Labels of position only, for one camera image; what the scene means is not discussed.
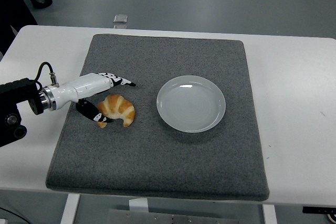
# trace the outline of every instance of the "gray mat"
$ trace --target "gray mat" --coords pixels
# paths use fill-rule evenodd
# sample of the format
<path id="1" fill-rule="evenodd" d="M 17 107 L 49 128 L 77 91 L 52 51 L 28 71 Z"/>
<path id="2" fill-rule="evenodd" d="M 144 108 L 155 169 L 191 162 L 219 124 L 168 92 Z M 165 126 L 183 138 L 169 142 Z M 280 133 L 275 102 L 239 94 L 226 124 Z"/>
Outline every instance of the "gray mat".
<path id="1" fill-rule="evenodd" d="M 95 35 L 82 70 L 110 72 L 137 84 L 90 97 L 98 104 L 118 93 L 134 104 L 128 127 L 101 129 L 70 107 L 46 185 L 74 193 L 210 200 L 265 200 L 269 190 L 261 153 L 244 45 L 235 40 Z M 183 75 L 215 83 L 226 99 L 218 125 L 202 133 L 168 126 L 156 96 Z"/>

